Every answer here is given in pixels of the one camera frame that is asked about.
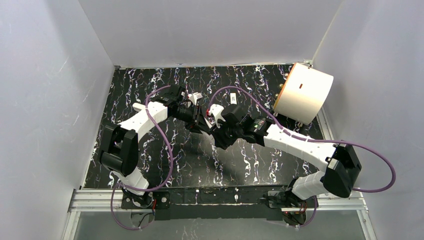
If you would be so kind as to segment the long white remote control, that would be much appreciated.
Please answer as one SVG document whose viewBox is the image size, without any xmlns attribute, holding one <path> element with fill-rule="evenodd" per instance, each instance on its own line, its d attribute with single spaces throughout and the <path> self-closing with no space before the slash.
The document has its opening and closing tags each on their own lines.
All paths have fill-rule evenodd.
<svg viewBox="0 0 424 240">
<path fill-rule="evenodd" d="M 237 104 L 237 94 L 235 92 L 230 93 L 230 103 L 234 105 Z"/>
</svg>

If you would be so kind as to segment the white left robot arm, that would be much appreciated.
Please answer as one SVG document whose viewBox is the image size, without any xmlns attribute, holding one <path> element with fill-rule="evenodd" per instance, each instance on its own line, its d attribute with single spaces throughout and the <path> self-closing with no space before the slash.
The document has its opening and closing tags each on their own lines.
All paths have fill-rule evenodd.
<svg viewBox="0 0 424 240">
<path fill-rule="evenodd" d="M 168 118 L 185 122 L 191 133 L 204 135 L 212 143 L 212 125 L 203 115 L 199 92 L 187 93 L 178 85 L 161 87 L 146 98 L 144 104 L 133 104 L 137 113 L 118 124 L 104 127 L 99 144 L 98 162 L 112 171 L 121 185 L 130 193 L 142 196 L 145 192 L 158 190 L 166 184 L 149 187 L 137 164 L 140 158 L 139 142 L 142 137 Z"/>
</svg>

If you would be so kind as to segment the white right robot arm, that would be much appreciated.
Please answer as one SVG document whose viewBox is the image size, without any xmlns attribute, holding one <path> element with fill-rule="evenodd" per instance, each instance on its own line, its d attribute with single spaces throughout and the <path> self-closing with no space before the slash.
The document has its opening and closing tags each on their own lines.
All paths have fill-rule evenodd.
<svg viewBox="0 0 424 240">
<path fill-rule="evenodd" d="M 208 110 L 215 123 L 210 134 L 217 148 L 227 149 L 238 139 L 250 144 L 274 148 L 316 168 L 316 173 L 294 179 L 285 194 L 299 200 L 331 193 L 348 198 L 362 170 L 362 165 L 351 144 L 316 142 L 297 132 L 281 129 L 265 117 L 252 118 L 238 105 L 223 107 L 213 104 Z"/>
</svg>

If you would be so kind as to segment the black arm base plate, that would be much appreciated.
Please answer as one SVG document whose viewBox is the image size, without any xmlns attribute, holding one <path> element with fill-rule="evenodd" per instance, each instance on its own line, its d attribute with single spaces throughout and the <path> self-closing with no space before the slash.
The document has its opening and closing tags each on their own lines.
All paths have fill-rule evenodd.
<svg viewBox="0 0 424 240">
<path fill-rule="evenodd" d="M 265 219 L 303 224 L 314 198 L 299 200 L 284 185 L 164 187 L 138 196 L 122 190 L 123 210 L 154 213 L 157 221 L 179 219 Z"/>
</svg>

